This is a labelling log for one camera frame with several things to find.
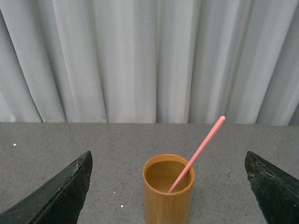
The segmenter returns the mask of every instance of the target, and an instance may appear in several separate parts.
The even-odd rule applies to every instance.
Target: cup rim
[[[162,192],[162,191],[159,191],[159,190],[153,188],[153,187],[147,182],[147,180],[146,180],[146,178],[145,178],[145,168],[147,167],[147,165],[148,165],[152,160],[156,159],[157,157],[165,156],[165,155],[170,155],[170,156],[174,156],[174,157],[178,157],[178,158],[182,159],[184,162],[182,162],[182,161],[178,161],[178,162],[183,163],[185,166],[186,166],[187,163],[188,163],[188,160],[187,160],[187,159],[185,159],[184,157],[182,157],[182,156],[180,156],[180,155],[178,155],[178,154],[163,153],[163,154],[155,155],[155,156],[151,157],[149,160],[147,160],[146,163],[145,163],[144,166],[143,166],[143,169],[142,169],[142,178],[143,178],[143,181],[146,183],[146,185],[147,185],[152,191],[157,192],[157,193],[162,194],[162,195],[178,195],[178,194],[181,194],[181,193],[187,191],[187,190],[194,184],[194,181],[195,181],[195,169],[194,169],[193,166],[192,166],[192,167],[190,168],[190,170],[189,170],[190,173],[191,173],[191,181],[190,181],[190,183],[188,184],[187,187],[185,187],[184,189],[182,189],[182,190],[180,190],[180,191],[172,192],[172,193],[165,193],[165,192]]]

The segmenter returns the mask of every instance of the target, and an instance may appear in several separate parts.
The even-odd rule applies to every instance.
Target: gray table
[[[160,153],[190,159],[211,128],[0,123],[0,212],[90,150],[93,172],[78,224],[143,224],[141,173],[146,160]],[[298,134],[294,126],[224,124],[194,165],[189,223],[266,223],[247,180],[246,152],[257,153],[298,179]]]

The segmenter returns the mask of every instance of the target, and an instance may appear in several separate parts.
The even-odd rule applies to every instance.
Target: pink straw
[[[202,142],[202,144],[200,145],[200,147],[197,149],[197,151],[192,156],[192,158],[190,159],[190,161],[188,162],[188,164],[186,165],[186,167],[183,169],[183,171],[178,176],[178,178],[176,179],[176,181],[174,182],[174,184],[172,185],[172,187],[169,189],[168,193],[171,193],[173,191],[173,189],[175,189],[175,187],[178,185],[178,183],[183,179],[183,177],[186,175],[186,173],[192,167],[193,163],[198,158],[199,154],[204,150],[204,148],[207,146],[207,144],[210,142],[210,140],[214,137],[214,135],[217,133],[217,131],[222,126],[222,124],[224,123],[224,121],[225,121],[225,117],[224,116],[221,116],[218,119],[218,121],[216,122],[216,124],[214,125],[214,127],[212,128],[212,130],[210,131],[210,133],[206,136],[206,138],[204,139],[204,141]]]

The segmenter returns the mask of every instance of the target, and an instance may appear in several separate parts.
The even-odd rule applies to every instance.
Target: wooden cup
[[[187,224],[195,180],[194,168],[178,186],[168,190],[187,165],[188,160],[175,154],[150,158],[142,171],[146,224]]]

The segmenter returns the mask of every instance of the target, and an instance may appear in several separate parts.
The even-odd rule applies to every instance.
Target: curtain fold
[[[298,0],[0,0],[0,121],[299,125]]]

